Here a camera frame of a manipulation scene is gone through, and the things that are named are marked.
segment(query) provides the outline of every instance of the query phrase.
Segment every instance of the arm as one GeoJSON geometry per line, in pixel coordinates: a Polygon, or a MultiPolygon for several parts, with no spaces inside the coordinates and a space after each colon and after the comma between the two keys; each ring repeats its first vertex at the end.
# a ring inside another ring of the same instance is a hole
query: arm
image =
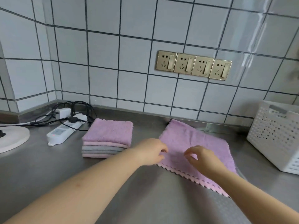
{"type": "Polygon", "coordinates": [[[200,173],[223,188],[250,222],[299,223],[296,211],[230,172],[213,151],[202,146],[191,147],[185,151],[185,157],[200,173]]]}
{"type": "Polygon", "coordinates": [[[164,158],[161,151],[167,152],[167,146],[159,139],[144,140],[71,177],[5,224],[93,224],[138,167],[164,158]]]}

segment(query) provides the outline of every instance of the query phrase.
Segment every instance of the white round object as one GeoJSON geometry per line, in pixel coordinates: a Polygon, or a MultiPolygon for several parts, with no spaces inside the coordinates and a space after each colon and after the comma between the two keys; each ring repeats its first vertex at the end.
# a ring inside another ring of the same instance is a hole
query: white round object
{"type": "Polygon", "coordinates": [[[0,127],[5,136],[0,138],[0,153],[9,151],[25,143],[30,136],[29,130],[25,127],[0,127]]]}

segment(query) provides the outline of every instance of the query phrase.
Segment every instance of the white plastic basket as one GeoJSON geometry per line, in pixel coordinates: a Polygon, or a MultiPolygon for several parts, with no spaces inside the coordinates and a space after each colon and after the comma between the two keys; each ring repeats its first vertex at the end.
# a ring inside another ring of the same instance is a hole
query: white plastic basket
{"type": "Polygon", "coordinates": [[[260,102],[247,140],[279,170],[299,174],[299,106],[260,102]]]}

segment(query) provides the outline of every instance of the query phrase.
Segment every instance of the gray countertop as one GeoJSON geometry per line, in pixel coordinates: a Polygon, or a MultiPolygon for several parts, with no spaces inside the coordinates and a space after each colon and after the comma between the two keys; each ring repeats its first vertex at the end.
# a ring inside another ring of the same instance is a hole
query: gray countertop
{"type": "MultiPolygon", "coordinates": [[[[102,109],[98,117],[132,121],[132,145],[145,138],[158,138],[166,127],[162,117],[123,111],[102,109]]],[[[63,144],[48,146],[46,134],[56,126],[31,128],[26,143],[0,154],[0,223],[64,180],[102,160],[82,158],[84,132],[73,133],[63,144]]],[[[298,175],[280,172],[245,136],[207,133],[229,143],[236,166],[249,182],[299,211],[298,175]]],[[[249,221],[231,199],[161,167],[143,166],[122,186],[97,223],[249,221]]]]}

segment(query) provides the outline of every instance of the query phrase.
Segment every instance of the tiled wall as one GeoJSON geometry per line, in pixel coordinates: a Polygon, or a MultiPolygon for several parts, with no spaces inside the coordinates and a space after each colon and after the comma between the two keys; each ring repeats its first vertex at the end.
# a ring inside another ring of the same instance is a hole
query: tiled wall
{"type": "Polygon", "coordinates": [[[0,7],[14,92],[0,101],[16,99],[19,111],[55,99],[54,90],[58,99],[237,125],[251,125],[263,99],[299,105],[299,0],[0,0],[0,7]],[[161,72],[158,50],[233,64],[226,81],[161,72]]]}

